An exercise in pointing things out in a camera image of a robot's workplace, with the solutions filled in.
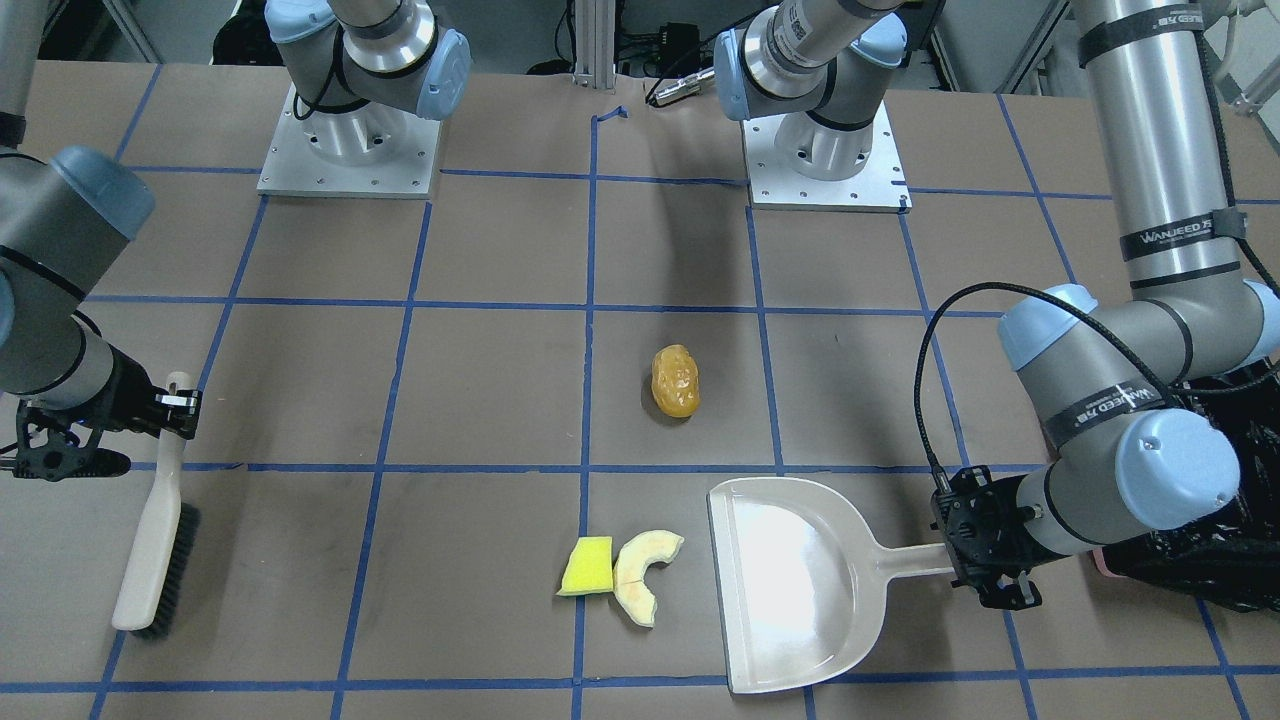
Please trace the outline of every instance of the white dustpan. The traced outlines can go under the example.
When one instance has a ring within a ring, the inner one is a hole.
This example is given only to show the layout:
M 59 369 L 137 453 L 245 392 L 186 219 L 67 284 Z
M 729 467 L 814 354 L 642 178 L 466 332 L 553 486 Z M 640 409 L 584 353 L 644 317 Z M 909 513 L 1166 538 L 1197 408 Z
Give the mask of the white dustpan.
M 708 505 L 735 693 L 847 671 L 876 646 L 890 580 L 952 573 L 942 543 L 887 548 L 842 495 L 810 480 L 727 480 Z

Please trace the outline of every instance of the brown oval object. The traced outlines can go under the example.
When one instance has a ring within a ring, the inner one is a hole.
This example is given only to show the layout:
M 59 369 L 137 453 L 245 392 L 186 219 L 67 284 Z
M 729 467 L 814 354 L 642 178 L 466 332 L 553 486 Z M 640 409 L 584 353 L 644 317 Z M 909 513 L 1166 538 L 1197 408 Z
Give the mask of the brown oval object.
M 701 404 L 698 363 L 684 345 L 668 345 L 653 356 L 649 389 L 658 409 L 672 418 L 689 418 Z

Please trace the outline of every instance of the grey floor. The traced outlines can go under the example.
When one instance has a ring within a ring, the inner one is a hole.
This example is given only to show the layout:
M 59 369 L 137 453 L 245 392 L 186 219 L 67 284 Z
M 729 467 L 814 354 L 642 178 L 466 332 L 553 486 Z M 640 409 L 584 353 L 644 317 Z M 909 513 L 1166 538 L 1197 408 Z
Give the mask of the grey floor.
M 929 541 L 910 375 L 932 307 L 993 278 L 1126 299 L 1088 102 L 893 92 L 915 206 L 837 215 L 750 209 L 710 99 L 657 113 L 637 83 L 508 76 L 472 79 L 431 204 L 264 200 L 287 87 L 273 68 L 38 69 L 24 150 L 88 143 L 156 193 L 84 309 L 154 374 L 201 378 L 183 493 L 205 521 L 173 635 L 143 643 L 109 618 L 151 443 L 111 438 L 140 461 L 119 479 L 0 480 L 0 717 L 1277 716 L 1274 614 L 1082 559 L 1037 570 L 1046 605 L 1014 615 L 895 583 L 852 673 L 726 687 L 714 483 L 808 477 L 882 542 Z M 1275 265 L 1280 159 L 1228 122 Z M 946 462 L 1046 459 L 995 340 L 1009 304 L 941 324 L 924 407 Z M 684 424 L 644 389 L 669 342 L 704 377 Z M 652 528 L 687 538 L 650 571 L 653 630 L 554 596 L 576 537 Z

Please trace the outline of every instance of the dustpan handle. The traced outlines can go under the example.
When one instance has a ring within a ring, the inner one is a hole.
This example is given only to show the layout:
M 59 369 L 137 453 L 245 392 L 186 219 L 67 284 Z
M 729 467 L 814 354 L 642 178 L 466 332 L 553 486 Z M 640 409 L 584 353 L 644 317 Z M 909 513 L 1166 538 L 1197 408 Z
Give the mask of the dustpan handle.
M 955 571 L 951 566 L 951 556 L 947 555 L 947 546 L 941 542 L 910 547 L 886 547 L 877 565 L 891 578 L 916 578 Z

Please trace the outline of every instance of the banana-shaped object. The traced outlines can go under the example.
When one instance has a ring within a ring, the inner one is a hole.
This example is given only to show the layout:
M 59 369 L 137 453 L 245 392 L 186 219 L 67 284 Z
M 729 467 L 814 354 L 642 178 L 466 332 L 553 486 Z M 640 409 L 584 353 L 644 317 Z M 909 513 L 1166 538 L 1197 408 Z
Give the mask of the banana-shaped object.
M 685 538 L 669 530 L 648 530 L 627 541 L 613 566 L 613 597 L 631 621 L 652 628 L 658 598 L 644 584 L 645 570 L 654 562 L 671 562 Z

